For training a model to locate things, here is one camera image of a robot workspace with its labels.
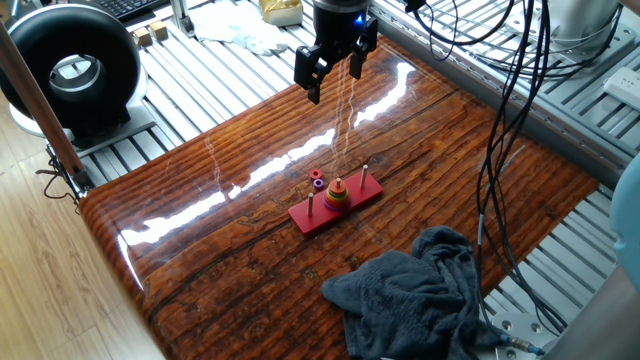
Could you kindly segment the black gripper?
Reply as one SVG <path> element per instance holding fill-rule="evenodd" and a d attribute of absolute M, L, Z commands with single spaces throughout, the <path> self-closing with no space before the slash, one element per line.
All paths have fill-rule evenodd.
<path fill-rule="evenodd" d="M 294 81 L 307 92 L 312 103 L 320 102 L 321 84 L 330 72 L 325 60 L 343 59 L 351 46 L 350 75 L 357 80 L 361 78 L 368 54 L 377 47 L 378 20 L 366 21 L 369 5 L 367 0 L 313 1 L 316 40 L 314 46 L 300 46 L 296 50 L 294 69 Z"/>

